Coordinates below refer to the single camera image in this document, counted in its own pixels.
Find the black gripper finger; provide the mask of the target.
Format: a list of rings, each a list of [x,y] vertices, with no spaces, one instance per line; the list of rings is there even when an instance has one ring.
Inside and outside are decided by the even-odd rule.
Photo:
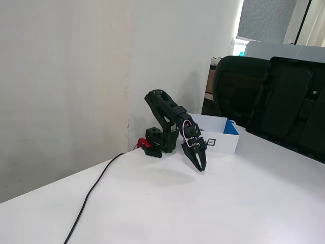
[[[205,170],[207,161],[206,161],[206,150],[198,150],[197,152],[198,156],[198,165],[199,165],[199,170]]]
[[[204,151],[198,149],[183,149],[184,154],[199,172],[204,171]]]

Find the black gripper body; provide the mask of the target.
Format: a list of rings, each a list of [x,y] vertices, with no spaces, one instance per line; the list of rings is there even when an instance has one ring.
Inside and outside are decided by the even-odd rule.
[[[205,153],[207,149],[207,144],[203,137],[193,137],[184,140],[184,143],[182,144],[182,149],[185,153],[188,154]]]

